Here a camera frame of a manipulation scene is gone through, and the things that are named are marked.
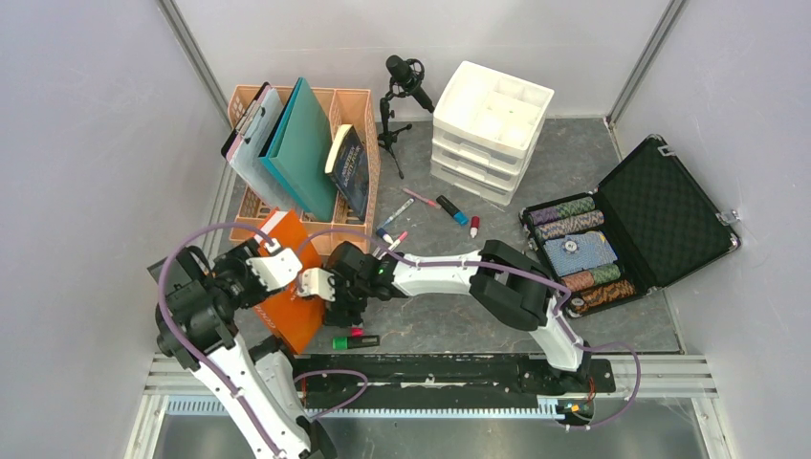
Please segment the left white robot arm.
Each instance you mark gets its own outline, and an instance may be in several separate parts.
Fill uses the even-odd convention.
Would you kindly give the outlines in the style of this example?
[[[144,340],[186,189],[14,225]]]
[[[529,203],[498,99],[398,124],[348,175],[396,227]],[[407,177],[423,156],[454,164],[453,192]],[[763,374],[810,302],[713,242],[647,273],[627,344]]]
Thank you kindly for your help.
[[[157,344],[217,398],[255,457],[334,458],[332,440],[298,398],[299,362],[279,338],[249,348],[234,320],[284,292],[300,269],[291,250],[270,249],[248,239],[208,261],[190,246],[153,265],[163,296]]]

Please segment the orange book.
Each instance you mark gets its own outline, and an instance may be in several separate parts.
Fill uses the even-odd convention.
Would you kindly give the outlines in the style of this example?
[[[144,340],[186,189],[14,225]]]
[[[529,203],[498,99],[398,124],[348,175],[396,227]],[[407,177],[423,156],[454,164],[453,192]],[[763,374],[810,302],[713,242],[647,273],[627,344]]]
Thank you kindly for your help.
[[[294,211],[274,208],[261,227],[284,249],[296,251],[308,233]],[[294,354],[302,354],[322,325],[325,302],[305,299],[296,293],[296,283],[252,308],[263,325],[280,338]]]

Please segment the peach plastic file organizer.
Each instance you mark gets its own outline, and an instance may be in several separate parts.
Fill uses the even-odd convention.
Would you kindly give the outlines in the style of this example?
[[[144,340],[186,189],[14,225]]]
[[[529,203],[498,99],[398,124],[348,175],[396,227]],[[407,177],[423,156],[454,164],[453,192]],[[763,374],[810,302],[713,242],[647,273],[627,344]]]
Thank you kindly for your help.
[[[235,125],[244,115],[246,108],[250,105],[256,93],[259,92],[260,87],[261,85],[243,84],[234,88],[228,105],[228,115],[232,125]],[[359,220],[349,217],[350,207],[339,193],[331,222],[318,222],[301,212],[299,212],[299,220],[308,234],[321,230],[341,229],[362,232],[372,237],[375,231],[381,158],[377,141],[378,133],[372,113],[371,91],[368,89],[313,88],[313,92],[321,108],[328,115],[333,133],[341,124],[351,123],[364,140],[370,179],[368,205],[366,218],[361,223]],[[232,215],[234,220],[240,223],[261,224],[274,207],[268,207],[244,184],[242,189],[241,199],[238,202],[236,197],[239,195],[236,192],[231,195],[233,199],[230,204],[230,211],[235,211],[234,215]],[[366,239],[341,231],[316,237],[312,240],[312,243],[320,255],[326,256],[342,241],[350,241],[362,250],[369,251],[370,244]]]

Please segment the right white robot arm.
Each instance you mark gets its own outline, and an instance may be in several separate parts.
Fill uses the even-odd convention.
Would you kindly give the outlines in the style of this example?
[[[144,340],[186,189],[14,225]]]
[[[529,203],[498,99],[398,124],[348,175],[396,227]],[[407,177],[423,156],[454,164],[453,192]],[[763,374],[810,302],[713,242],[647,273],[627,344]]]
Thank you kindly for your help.
[[[379,247],[361,251],[345,242],[329,255],[324,270],[333,292],[323,322],[348,328],[362,323],[369,299],[388,301],[420,295],[466,295],[500,323],[527,332],[540,346],[563,392],[595,386],[592,352],[563,316],[573,292],[549,270],[499,240],[458,255],[419,256]]]

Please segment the black clipboard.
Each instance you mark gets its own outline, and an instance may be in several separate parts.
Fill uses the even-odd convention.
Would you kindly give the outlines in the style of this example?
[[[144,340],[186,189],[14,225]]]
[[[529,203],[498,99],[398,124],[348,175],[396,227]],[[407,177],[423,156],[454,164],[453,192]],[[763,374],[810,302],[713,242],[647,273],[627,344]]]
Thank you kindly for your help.
[[[228,160],[230,151],[238,145],[247,129],[249,115],[255,113],[264,95],[272,88],[269,82],[261,85],[237,85],[228,105],[231,132],[221,147],[221,156]]]

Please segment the printed white paper sheet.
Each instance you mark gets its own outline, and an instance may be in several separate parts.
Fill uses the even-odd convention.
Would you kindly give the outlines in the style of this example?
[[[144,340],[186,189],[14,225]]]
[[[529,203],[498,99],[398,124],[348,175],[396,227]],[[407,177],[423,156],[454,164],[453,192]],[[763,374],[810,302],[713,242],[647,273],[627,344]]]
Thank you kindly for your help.
[[[256,112],[249,115],[241,141],[230,151],[229,159],[225,160],[262,203],[269,208],[289,210],[296,207],[295,200],[262,161],[262,154],[267,152],[267,141],[282,108],[279,94],[272,86]]]

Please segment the dark blue hardcover book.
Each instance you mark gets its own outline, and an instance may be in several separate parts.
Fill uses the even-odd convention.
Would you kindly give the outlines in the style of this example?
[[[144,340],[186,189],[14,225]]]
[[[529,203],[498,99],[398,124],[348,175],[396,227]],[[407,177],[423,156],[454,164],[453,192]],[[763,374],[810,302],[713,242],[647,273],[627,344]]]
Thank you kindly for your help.
[[[335,184],[352,214],[364,221],[370,187],[368,155],[353,124],[338,127],[324,172]]]

